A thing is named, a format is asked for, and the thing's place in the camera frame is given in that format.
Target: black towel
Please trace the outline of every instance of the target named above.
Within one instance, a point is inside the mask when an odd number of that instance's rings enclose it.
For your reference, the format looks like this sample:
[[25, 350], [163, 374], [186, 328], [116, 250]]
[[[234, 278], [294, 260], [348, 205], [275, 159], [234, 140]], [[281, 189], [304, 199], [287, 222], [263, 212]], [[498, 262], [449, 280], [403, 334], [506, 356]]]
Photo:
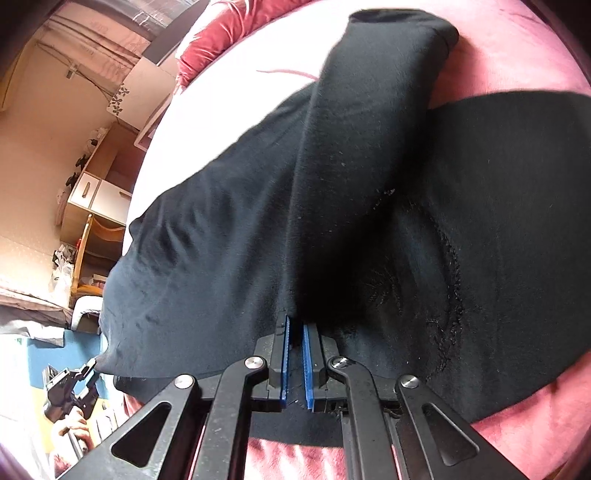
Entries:
[[[281, 309], [375, 374], [426, 379], [468, 421], [571, 365], [591, 339], [591, 100], [428, 112], [456, 41], [425, 12], [353, 15], [318, 82], [131, 223], [98, 368], [202, 377], [250, 355]], [[337, 423], [300, 405], [291, 431], [255, 419], [255, 434], [334, 444]]]

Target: plastic bag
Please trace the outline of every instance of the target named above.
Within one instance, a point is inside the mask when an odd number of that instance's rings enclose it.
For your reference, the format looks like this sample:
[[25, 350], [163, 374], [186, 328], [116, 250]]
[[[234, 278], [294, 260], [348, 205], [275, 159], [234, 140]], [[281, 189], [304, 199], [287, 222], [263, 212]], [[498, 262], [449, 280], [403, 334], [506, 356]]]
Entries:
[[63, 307], [67, 307], [70, 300], [70, 289], [72, 287], [72, 276], [74, 274], [74, 248], [62, 244], [53, 255], [54, 267], [51, 272], [49, 291], [51, 300]]

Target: curtain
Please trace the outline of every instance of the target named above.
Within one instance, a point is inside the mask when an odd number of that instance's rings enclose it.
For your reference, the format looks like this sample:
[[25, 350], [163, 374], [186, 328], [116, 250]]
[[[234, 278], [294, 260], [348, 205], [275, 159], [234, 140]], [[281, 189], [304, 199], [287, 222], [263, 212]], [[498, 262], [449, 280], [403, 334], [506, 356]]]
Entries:
[[72, 3], [43, 25], [38, 42], [116, 87], [150, 44], [109, 17]]

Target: metal screw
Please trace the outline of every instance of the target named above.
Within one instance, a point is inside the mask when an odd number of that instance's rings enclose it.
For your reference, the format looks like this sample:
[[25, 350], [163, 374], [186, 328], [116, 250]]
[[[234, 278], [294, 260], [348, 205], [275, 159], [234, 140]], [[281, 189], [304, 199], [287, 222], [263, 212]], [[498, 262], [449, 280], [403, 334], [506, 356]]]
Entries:
[[191, 375], [179, 375], [174, 379], [174, 386], [177, 388], [185, 389], [193, 385], [193, 377]]
[[351, 362], [347, 357], [338, 356], [337, 358], [333, 358], [332, 362], [330, 363], [334, 368], [345, 368], [346, 366], [350, 365]]
[[254, 370], [255, 368], [260, 368], [265, 364], [265, 361], [260, 356], [250, 356], [246, 360], [244, 360], [244, 364], [246, 368]]
[[417, 388], [421, 381], [414, 375], [403, 375], [400, 377], [400, 383], [404, 388]]

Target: wooden cabinet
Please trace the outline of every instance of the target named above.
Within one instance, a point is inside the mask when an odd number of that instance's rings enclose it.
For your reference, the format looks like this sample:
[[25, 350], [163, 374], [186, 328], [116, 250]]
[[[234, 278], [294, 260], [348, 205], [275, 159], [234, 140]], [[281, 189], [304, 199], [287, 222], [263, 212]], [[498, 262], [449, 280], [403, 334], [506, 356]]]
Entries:
[[113, 124], [101, 139], [68, 198], [61, 224], [62, 242], [76, 245], [90, 213], [107, 228], [125, 226], [145, 154], [134, 146], [136, 136], [136, 132]]

